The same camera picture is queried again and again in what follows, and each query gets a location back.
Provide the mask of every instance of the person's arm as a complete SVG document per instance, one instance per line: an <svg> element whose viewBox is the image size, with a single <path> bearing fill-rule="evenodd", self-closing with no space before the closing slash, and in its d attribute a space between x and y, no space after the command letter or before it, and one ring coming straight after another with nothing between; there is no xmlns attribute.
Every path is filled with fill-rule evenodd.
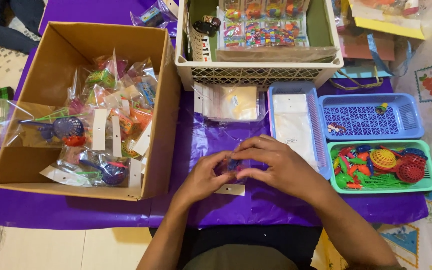
<svg viewBox="0 0 432 270"><path fill-rule="evenodd" d="M214 173L214 167L230 155L231 151L222 151L199 159L174 194L169 209L142 256L137 270L176 269L189 208L193 203L213 194L231 179L228 174L216 176Z"/></svg>
<svg viewBox="0 0 432 270"><path fill-rule="evenodd" d="M232 158L266 163L266 171L243 169L237 177L252 177L307 201L320 217L334 247L350 265L399 265L378 232L288 145L261 135L242 142Z"/></svg>

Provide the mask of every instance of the person's left hand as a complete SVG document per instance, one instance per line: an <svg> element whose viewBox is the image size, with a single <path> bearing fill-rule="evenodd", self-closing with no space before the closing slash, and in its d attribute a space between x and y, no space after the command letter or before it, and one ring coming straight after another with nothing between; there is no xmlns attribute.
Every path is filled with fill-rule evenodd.
<svg viewBox="0 0 432 270"><path fill-rule="evenodd" d="M216 176L214 172L216 165L225 158L229 158L231 153L232 151L221 151L209 156L202 156L174 194L173 201L189 207L193 203L207 198L234 178L234 175L230 173Z"/></svg>

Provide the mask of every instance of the cardboard box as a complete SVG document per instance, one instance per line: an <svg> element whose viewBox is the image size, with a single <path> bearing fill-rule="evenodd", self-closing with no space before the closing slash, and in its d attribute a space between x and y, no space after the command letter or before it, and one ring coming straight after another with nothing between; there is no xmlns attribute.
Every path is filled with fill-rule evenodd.
<svg viewBox="0 0 432 270"><path fill-rule="evenodd" d="M34 57L19 101L63 106L67 89L80 65L93 58L117 55L130 63L151 57L159 74L150 144L142 186L75 187L39 174L53 163L60 148L3 147L0 151L0 188L115 200L140 200L167 193L178 120L181 80L166 29L127 25L50 22Z"/></svg>

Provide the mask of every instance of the white plastic crate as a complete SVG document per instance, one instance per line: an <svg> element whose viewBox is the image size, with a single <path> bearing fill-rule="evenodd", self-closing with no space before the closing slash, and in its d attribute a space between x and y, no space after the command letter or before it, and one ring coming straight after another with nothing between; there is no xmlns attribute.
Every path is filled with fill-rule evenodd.
<svg viewBox="0 0 432 270"><path fill-rule="evenodd" d="M311 1L322 2L322 4L317 4L323 5L324 9L313 10L313 12L325 12L329 38L334 47L340 48L331 0ZM319 88L344 64L340 50L331 63L188 61L183 57L183 36L187 35L190 27L192 26L189 22L187 0L181 0L178 11L175 63L186 91L193 91L195 82L202 84L234 84L239 82L268 86L271 83L282 81L312 81L316 88Z"/></svg>

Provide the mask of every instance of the mint green plastic basket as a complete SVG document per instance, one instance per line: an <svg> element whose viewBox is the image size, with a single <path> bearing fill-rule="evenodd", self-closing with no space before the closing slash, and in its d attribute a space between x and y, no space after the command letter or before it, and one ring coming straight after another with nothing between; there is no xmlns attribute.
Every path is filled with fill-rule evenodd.
<svg viewBox="0 0 432 270"><path fill-rule="evenodd" d="M429 145L422 140L378 140L378 141L354 141L354 142L332 142L328 143L328 150L331 153L332 149L340 150L341 148L348 146L359 146L359 145L370 145L371 147L376 146L384 146L389 149L395 150L399 147L405 148L416 148L422 150L424 154L428 157L426 161L426 166L424 168L424 178L421 181L418 181L412 186L404 187L404 188L367 188L363 187L361 190L359 189L341 189L336 184L336 178L334 175L333 166L331 166L332 175L331 175L331 185L338 193L345 194L377 194L377 193L401 193L401 192L418 192L418 191L431 191L432 190L432 160L430 155Z"/></svg>

